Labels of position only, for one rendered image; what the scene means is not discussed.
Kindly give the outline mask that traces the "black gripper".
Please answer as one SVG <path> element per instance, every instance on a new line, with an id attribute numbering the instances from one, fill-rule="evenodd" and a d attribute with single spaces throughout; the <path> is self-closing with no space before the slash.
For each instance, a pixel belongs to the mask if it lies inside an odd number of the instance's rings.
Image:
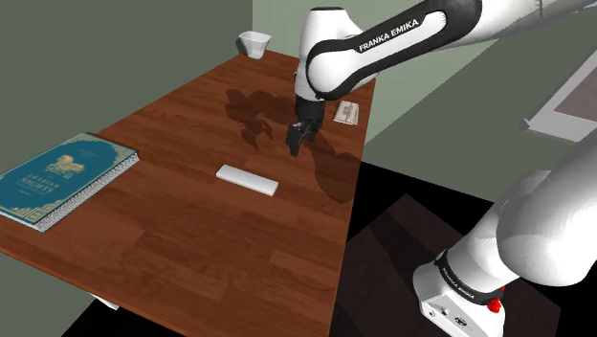
<path id="1" fill-rule="evenodd" d="M 299 154 L 299 146 L 305 134 L 309 143 L 315 142 L 322 127 L 324 110 L 325 101 L 309 101 L 296 96 L 298 122 L 289 125 L 286 136 L 286 145 L 289 147 L 292 156 L 296 157 Z"/>

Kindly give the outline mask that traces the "white flat rectangular bar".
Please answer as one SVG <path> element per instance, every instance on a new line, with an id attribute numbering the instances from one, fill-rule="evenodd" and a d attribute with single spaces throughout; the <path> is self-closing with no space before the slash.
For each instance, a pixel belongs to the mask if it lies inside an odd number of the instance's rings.
<path id="1" fill-rule="evenodd" d="M 238 186 L 257 191 L 269 196 L 273 196 L 279 186 L 278 181 L 274 181 L 240 168 L 223 165 L 216 173 L 216 177 Z"/>

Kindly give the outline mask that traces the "white square bowl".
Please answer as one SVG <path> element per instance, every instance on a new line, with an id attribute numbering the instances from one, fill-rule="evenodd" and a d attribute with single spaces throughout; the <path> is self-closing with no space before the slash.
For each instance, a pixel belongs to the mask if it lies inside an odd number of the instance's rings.
<path id="1" fill-rule="evenodd" d="M 239 39 L 245 49 L 247 57 L 261 59 L 263 58 L 272 37 L 269 34 L 246 31 L 239 35 Z"/>

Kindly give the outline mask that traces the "brown wooden table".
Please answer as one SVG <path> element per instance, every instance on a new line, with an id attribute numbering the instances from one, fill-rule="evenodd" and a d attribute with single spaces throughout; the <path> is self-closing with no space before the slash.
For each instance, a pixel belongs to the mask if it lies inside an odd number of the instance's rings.
<path id="1" fill-rule="evenodd" d="M 0 253 L 187 337 L 328 337 L 374 87 L 294 157 L 297 65 L 238 55 L 106 127 L 140 161 L 45 233 L 0 219 Z"/>

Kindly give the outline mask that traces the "dark robot stand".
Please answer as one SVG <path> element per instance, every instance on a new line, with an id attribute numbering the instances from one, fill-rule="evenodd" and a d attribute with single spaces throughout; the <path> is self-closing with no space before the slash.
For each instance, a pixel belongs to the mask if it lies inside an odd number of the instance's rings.
<path id="1" fill-rule="evenodd" d="M 401 197 L 347 241 L 329 337 L 450 337 L 421 314 L 412 275 L 460 238 Z"/>

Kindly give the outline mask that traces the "blue and gold book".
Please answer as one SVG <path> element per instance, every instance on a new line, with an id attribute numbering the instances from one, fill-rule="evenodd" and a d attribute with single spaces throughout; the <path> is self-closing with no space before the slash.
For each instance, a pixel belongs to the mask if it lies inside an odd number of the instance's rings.
<path id="1" fill-rule="evenodd" d="M 133 148 L 80 132 L 0 173 L 0 215 L 44 233 L 139 161 Z"/>

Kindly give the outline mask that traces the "white framed wall picture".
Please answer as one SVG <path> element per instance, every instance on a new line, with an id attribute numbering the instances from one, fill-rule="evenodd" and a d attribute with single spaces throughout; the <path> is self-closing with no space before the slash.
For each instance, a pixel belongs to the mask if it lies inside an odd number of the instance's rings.
<path id="1" fill-rule="evenodd" d="M 567 143 L 578 143 L 597 129 L 597 47 L 540 108 L 521 120 L 520 129 Z"/>

